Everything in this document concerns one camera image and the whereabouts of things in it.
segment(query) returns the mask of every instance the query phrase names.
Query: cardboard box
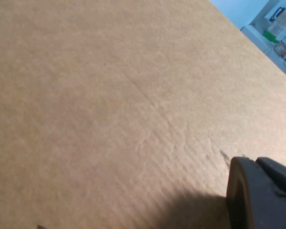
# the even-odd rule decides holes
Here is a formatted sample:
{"label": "cardboard box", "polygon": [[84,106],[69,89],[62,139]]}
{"label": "cardboard box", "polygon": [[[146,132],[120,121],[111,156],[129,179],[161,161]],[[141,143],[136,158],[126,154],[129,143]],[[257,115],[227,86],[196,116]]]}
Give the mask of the cardboard box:
{"label": "cardboard box", "polygon": [[286,76],[208,1],[0,1],[0,229],[228,228],[243,155]]}

